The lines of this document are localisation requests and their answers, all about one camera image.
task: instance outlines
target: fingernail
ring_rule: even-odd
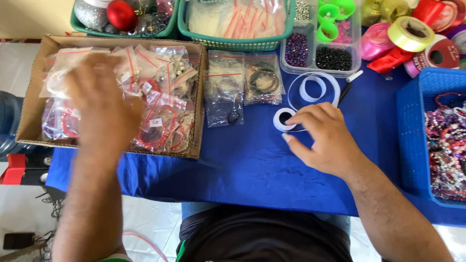
[[[283,133],[281,137],[288,143],[293,137],[288,135],[287,133]]]

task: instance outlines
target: hand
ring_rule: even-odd
[[[103,54],[89,55],[66,75],[68,95],[81,114],[81,150],[116,156],[128,148],[137,135],[142,117],[142,101],[117,87],[113,68],[120,58]]]
[[[302,124],[314,139],[309,149],[283,133],[290,150],[307,166],[346,180],[373,165],[346,128],[342,112],[328,102],[303,107],[285,124]]]

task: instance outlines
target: person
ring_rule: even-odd
[[[137,98],[123,101],[113,73],[118,62],[91,55],[66,76],[82,118],[80,149],[53,246],[54,262],[130,261],[122,244],[116,167],[138,132],[142,106]],[[385,260],[453,261],[432,224],[359,150],[338,108],[330,103],[309,105],[286,124],[302,124],[315,141],[309,149],[283,135],[299,159],[347,183],[369,239]],[[194,209],[185,210],[191,214],[183,214],[179,262],[351,261],[344,219],[226,205],[204,207],[196,214]]]

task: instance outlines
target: white floor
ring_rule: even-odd
[[[0,44],[0,90],[23,97],[30,78],[38,44]],[[0,163],[0,174],[6,168]],[[45,234],[55,228],[50,216],[53,207],[36,196],[44,193],[38,186],[0,186],[0,247],[9,232]],[[123,197],[125,232],[139,234],[155,244],[170,262],[176,260],[176,247],[181,224],[181,205],[146,199]],[[455,261],[466,262],[466,228],[435,226],[445,240]],[[144,241],[127,235],[123,243],[134,262],[162,262]],[[0,249],[0,255],[8,251]],[[359,218],[351,218],[351,255],[355,262],[380,262]]]

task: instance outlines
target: cardboard box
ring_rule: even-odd
[[[16,141],[18,143],[44,145],[52,147],[71,147],[77,148],[75,142],[69,140],[54,140],[44,142],[42,140],[42,114],[45,108],[47,98],[39,98],[43,86],[43,71],[45,67],[44,58],[56,54],[60,47],[75,46],[75,47],[103,47],[114,48],[117,46],[126,47],[133,45],[142,45],[149,49],[151,45],[159,46],[186,46],[189,54],[199,54],[199,73],[197,84],[193,87],[192,102],[194,105],[194,125],[193,131],[189,136],[188,149],[180,153],[153,153],[144,151],[127,150],[131,153],[142,153],[150,155],[163,155],[174,157],[185,157],[198,159],[202,138],[202,126],[204,123],[204,99],[203,99],[203,82],[202,72],[207,69],[207,51],[202,43],[185,42],[176,40],[147,40],[134,38],[104,38],[104,37],[87,37],[87,36],[57,36],[45,35],[41,41],[41,48],[34,60],[31,72],[31,82],[27,87],[26,96],[23,102],[21,111],[21,121],[16,133]]]

